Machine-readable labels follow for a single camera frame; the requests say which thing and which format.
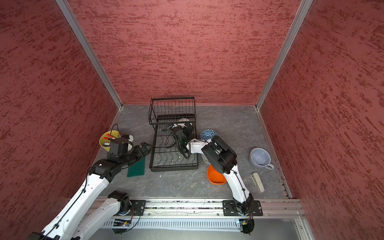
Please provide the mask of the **grey green patterned bowl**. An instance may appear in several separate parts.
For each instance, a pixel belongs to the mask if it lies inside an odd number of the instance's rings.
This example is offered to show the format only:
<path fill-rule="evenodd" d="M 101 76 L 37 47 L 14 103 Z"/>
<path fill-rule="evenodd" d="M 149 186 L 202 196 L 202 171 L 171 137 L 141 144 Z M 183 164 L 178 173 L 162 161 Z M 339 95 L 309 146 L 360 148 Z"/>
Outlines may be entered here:
<path fill-rule="evenodd" d="M 208 160 L 205 153 L 202 153 L 202 160 L 204 161 L 205 164 L 207 164 L 209 166 L 211 165 L 211 162 Z"/>

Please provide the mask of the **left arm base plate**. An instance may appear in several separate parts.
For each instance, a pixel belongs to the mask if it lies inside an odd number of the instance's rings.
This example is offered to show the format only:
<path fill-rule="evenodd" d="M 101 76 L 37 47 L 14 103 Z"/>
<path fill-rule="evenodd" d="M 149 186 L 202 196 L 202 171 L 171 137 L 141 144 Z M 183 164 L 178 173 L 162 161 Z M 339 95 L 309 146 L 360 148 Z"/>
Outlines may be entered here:
<path fill-rule="evenodd" d="M 122 200 L 117 212 L 118 216 L 143 216 L 146 200 Z"/>

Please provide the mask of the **yellow utensil cup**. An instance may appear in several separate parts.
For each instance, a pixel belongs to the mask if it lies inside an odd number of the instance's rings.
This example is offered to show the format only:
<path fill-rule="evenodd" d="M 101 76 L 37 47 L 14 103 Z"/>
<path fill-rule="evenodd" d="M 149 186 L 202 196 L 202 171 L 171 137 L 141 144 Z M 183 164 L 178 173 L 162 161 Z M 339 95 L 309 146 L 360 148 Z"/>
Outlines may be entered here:
<path fill-rule="evenodd" d="M 108 131 L 106 133 L 104 133 L 100 139 L 99 139 L 99 144 L 100 146 L 105 149 L 107 152 L 110 151 L 110 144 L 111 144 L 111 141 L 107 141 L 107 140 L 104 140 L 103 137 L 106 136 L 107 134 L 110 134 L 112 135 L 113 137 L 115 137 L 116 139 L 117 138 L 120 138 L 121 137 L 121 134 L 119 131 L 117 130 L 111 130 L 111 131 Z"/>

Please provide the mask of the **green sponge cloth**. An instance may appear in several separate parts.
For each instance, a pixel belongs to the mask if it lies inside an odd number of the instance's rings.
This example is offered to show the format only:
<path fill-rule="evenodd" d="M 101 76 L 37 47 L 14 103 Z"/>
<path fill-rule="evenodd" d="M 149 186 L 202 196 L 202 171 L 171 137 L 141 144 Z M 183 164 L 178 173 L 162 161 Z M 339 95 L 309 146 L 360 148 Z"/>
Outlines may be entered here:
<path fill-rule="evenodd" d="M 142 158 L 134 165 L 128 167 L 127 178 L 143 176 L 145 174 L 146 158 Z"/>

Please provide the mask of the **aluminium front rail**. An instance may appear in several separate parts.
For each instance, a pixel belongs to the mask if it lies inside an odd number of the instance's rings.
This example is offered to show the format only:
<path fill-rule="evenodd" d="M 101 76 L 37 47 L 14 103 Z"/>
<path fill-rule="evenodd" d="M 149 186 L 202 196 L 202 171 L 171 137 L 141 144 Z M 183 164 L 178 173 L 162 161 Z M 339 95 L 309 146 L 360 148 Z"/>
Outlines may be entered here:
<path fill-rule="evenodd" d="M 139 213 L 144 218 L 241 218 L 253 216 L 266 219 L 298 219 L 306 214 L 300 200 L 295 199 L 259 199 L 254 200 L 250 209 L 253 213 L 245 216 L 237 212 L 231 201 L 223 199 L 132 199 L 131 202 L 145 201 L 139 204 Z"/>

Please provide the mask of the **blue patterned bowl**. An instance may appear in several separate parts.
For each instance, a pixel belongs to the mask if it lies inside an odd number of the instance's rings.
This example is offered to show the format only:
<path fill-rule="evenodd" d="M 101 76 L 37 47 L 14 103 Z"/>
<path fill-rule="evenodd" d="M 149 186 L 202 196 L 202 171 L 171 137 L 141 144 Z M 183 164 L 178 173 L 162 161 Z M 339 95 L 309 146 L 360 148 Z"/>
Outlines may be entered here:
<path fill-rule="evenodd" d="M 200 134 L 200 139 L 203 141 L 211 140 L 213 137 L 217 136 L 217 132 L 212 129 L 205 129 Z"/>

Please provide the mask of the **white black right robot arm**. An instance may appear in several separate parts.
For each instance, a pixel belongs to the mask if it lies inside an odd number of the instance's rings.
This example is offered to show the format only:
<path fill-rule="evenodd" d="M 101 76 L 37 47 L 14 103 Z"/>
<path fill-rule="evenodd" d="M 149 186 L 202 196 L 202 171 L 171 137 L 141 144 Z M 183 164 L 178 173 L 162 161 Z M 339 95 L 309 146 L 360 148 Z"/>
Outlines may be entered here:
<path fill-rule="evenodd" d="M 174 124 L 161 130 L 168 132 L 174 139 L 174 146 L 184 158 L 190 155 L 204 155 L 211 166 L 222 174 L 229 184 L 237 211 L 246 216 L 252 211 L 254 198 L 246 188 L 238 169 L 237 154 L 219 136 L 199 140 L 192 136 L 193 127 L 188 123 Z"/>

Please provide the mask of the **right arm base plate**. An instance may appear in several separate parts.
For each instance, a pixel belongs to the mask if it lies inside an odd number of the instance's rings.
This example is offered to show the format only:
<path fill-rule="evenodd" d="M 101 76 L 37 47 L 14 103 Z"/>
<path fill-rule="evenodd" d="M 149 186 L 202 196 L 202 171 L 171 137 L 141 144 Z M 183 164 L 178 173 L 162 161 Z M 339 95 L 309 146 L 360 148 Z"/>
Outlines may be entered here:
<path fill-rule="evenodd" d="M 235 200 L 224 200 L 223 204 L 223 212 L 224 216 L 247 216 L 250 217 L 253 215 L 254 217 L 263 216 L 263 210 L 260 201 L 254 200 L 252 204 L 249 206 L 248 204 L 242 205 L 237 203 Z"/>

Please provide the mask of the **light blue mug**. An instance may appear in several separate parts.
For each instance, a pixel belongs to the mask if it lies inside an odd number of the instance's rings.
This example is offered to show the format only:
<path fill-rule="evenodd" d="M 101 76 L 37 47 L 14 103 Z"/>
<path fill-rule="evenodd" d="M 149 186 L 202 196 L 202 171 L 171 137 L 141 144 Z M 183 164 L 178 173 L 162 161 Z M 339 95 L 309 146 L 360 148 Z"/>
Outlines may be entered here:
<path fill-rule="evenodd" d="M 265 168 L 268 170 L 275 169 L 270 154 L 262 148 L 254 148 L 251 150 L 250 163 L 256 168 Z"/>

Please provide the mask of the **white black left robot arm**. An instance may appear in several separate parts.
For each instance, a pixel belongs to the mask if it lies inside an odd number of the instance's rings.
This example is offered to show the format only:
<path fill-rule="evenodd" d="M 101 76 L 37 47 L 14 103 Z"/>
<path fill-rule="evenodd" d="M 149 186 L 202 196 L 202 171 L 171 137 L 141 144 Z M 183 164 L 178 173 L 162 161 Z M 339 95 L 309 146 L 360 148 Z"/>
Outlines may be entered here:
<path fill-rule="evenodd" d="M 88 240 L 107 220 L 114 215 L 142 215 L 127 193 L 113 191 L 105 202 L 88 217 L 86 213 L 100 193 L 112 182 L 122 169 L 133 166 L 152 150 L 145 142 L 133 145 L 127 135 L 111 141 L 105 159 L 97 161 L 88 170 L 86 179 L 61 212 L 39 232 L 29 234 L 29 240 Z"/>

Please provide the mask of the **orange plastic bowl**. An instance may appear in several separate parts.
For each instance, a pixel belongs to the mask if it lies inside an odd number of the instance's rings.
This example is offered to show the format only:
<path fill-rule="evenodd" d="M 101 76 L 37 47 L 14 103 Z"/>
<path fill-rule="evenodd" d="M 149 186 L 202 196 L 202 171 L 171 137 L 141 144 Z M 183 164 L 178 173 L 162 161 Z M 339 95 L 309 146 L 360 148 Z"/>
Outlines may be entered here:
<path fill-rule="evenodd" d="M 217 172 L 213 166 L 209 166 L 207 176 L 210 183 L 213 185 L 223 185 L 227 182 L 225 176 Z"/>

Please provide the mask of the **red handled tool in cup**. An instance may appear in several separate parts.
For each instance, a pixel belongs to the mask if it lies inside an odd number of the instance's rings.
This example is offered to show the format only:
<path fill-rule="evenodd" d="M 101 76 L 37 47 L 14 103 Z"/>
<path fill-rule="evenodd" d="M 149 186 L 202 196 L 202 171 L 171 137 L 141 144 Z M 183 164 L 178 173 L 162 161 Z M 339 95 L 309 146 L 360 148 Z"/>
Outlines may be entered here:
<path fill-rule="evenodd" d="M 112 135 L 110 134 L 107 134 L 106 136 L 103 137 L 104 140 L 107 140 L 107 141 L 111 141 L 111 140 L 115 140 L 116 138 L 113 137 Z"/>

